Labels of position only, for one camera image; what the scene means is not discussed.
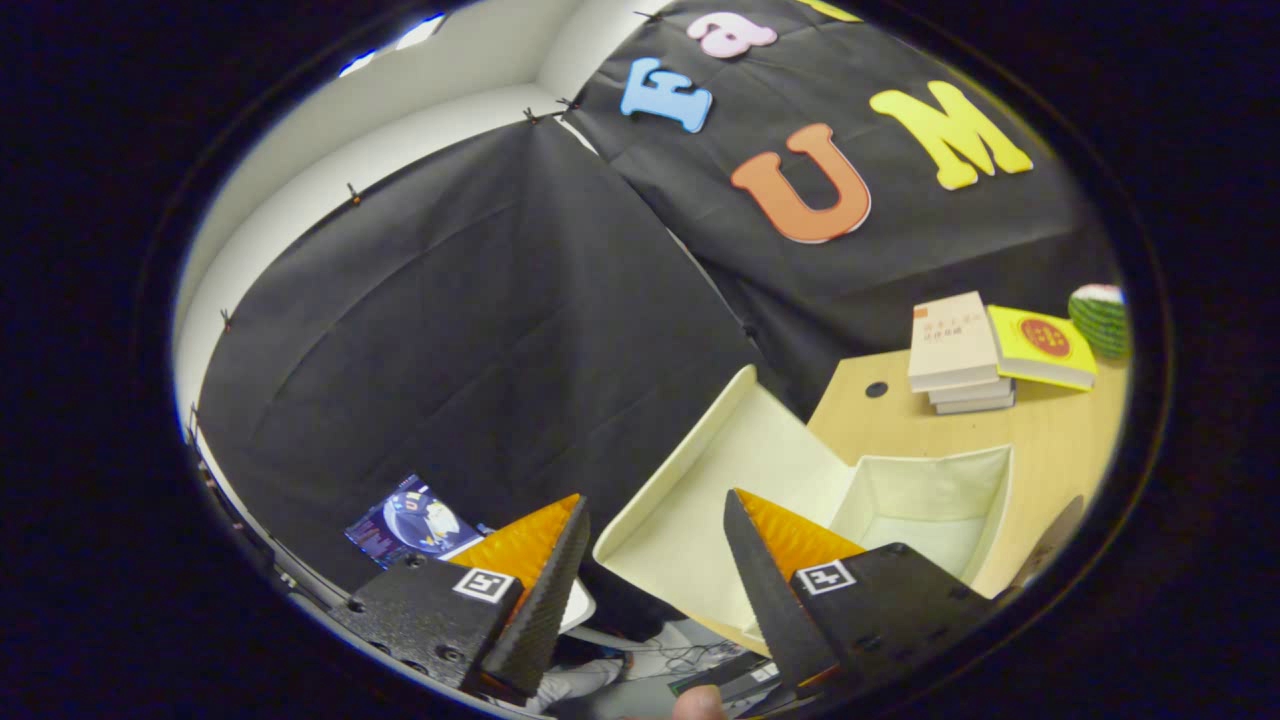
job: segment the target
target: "watermelon toy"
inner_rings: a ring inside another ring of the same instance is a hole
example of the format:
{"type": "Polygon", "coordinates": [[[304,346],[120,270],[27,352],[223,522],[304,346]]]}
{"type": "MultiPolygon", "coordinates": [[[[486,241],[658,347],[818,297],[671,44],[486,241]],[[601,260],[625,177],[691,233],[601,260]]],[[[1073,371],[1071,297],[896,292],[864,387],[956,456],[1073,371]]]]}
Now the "watermelon toy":
{"type": "Polygon", "coordinates": [[[1098,355],[1124,357],[1129,354],[1129,319],[1119,287],[1087,284],[1071,293],[1066,311],[1098,355]]]}

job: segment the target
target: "person's finger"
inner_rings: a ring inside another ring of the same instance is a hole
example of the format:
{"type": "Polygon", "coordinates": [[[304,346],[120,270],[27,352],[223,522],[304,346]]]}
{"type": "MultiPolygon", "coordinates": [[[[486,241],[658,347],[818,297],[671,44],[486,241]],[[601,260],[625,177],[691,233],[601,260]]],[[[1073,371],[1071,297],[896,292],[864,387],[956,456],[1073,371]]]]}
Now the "person's finger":
{"type": "Polygon", "coordinates": [[[671,720],[728,720],[728,714],[721,703],[719,688],[716,685],[689,688],[676,698],[671,720]]]}

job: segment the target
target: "red circle emblem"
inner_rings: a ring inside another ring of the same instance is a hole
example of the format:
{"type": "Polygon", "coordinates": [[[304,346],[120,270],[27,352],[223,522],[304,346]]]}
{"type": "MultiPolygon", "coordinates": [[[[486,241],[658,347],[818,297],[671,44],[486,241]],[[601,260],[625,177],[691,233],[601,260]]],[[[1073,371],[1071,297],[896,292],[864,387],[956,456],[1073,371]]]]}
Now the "red circle emblem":
{"type": "Polygon", "coordinates": [[[1019,328],[1023,331],[1023,336],[1041,352],[1053,357],[1066,357],[1071,354],[1071,343],[1068,342],[1062,331],[1044,320],[1028,318],[1021,322],[1019,328]]]}

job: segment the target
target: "wooden table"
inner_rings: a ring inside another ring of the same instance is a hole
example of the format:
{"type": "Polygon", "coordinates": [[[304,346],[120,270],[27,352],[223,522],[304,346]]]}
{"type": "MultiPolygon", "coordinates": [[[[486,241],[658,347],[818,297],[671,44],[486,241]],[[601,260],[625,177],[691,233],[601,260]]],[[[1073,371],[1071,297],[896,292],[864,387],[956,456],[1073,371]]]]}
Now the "wooden table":
{"type": "MultiPolygon", "coordinates": [[[[1014,483],[1005,527],[987,566],[972,587],[993,597],[1009,587],[1050,523],[1076,495],[1085,503],[1111,462],[1128,396],[1125,363],[1098,359],[1089,392],[1019,382],[1018,402],[1007,410],[938,415],[928,393],[906,382],[909,351],[851,357],[840,363],[809,420],[809,429],[849,465],[863,455],[940,457],[1014,445],[1014,483]],[[867,386],[888,391],[868,397],[867,386]]],[[[763,643],[718,623],[695,618],[708,629],[768,655],[763,643]]]]}

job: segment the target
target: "yellow book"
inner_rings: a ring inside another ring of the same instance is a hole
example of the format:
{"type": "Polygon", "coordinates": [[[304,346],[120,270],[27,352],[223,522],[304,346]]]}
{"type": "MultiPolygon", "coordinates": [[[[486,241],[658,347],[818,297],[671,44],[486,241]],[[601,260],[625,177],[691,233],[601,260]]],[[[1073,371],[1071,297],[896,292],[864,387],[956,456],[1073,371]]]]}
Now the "yellow book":
{"type": "Polygon", "coordinates": [[[1098,365],[1093,350],[1071,320],[988,305],[996,333],[997,366],[1001,375],[1093,389],[1098,365]]]}

